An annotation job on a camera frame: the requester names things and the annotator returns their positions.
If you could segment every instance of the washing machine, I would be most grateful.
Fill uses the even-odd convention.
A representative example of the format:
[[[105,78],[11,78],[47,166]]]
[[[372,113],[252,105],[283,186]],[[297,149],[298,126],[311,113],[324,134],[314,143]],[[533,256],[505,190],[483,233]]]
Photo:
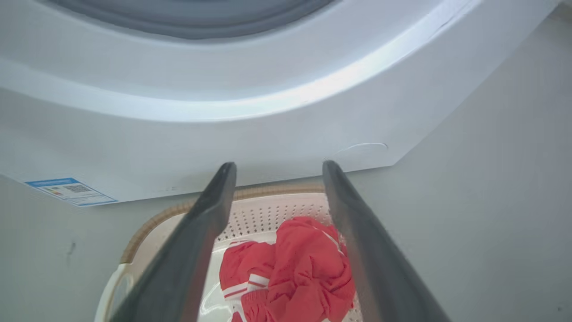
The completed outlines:
[[[3,0],[0,173],[91,206],[391,166],[557,4]]]

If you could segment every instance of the plastic basket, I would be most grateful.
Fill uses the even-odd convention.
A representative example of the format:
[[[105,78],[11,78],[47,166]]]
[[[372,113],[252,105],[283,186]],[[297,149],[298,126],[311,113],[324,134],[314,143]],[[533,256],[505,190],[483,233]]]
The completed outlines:
[[[171,207],[147,221],[132,237],[117,270],[100,298],[95,322],[107,322],[141,276],[170,233],[193,202]],[[230,322],[232,307],[224,301],[219,269],[229,244],[236,239],[275,242],[276,230],[294,217],[308,216],[331,225],[328,202],[322,186],[271,186],[237,191],[227,228],[213,245],[200,303],[198,322]],[[344,322],[361,322],[358,297]]]

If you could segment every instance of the gray floor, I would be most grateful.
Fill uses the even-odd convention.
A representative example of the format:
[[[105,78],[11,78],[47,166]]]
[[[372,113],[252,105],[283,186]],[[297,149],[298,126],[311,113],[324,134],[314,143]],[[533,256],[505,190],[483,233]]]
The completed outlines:
[[[572,321],[572,28],[547,21],[397,165],[350,174],[453,321]],[[79,209],[0,178],[0,321],[90,321],[189,196]]]

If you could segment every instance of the barcode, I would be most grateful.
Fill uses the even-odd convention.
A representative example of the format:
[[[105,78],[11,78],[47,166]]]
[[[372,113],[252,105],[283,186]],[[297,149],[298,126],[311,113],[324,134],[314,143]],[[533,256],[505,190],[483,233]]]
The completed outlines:
[[[82,184],[77,184],[75,186],[64,186],[64,188],[70,190],[73,193],[84,193],[86,191],[91,191],[90,188],[87,188],[86,186],[84,186]]]

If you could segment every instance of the red clothing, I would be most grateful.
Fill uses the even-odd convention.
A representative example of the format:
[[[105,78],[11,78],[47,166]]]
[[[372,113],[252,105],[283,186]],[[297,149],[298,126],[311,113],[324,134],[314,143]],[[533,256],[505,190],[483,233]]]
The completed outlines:
[[[341,322],[353,306],[355,287],[333,226],[308,217],[285,221],[276,232],[274,251],[268,289],[241,296],[246,321]]]
[[[225,299],[240,299],[251,289],[248,284],[266,287],[267,279],[274,270],[274,245],[254,241],[234,244],[237,245],[225,251],[219,272],[220,287]]]

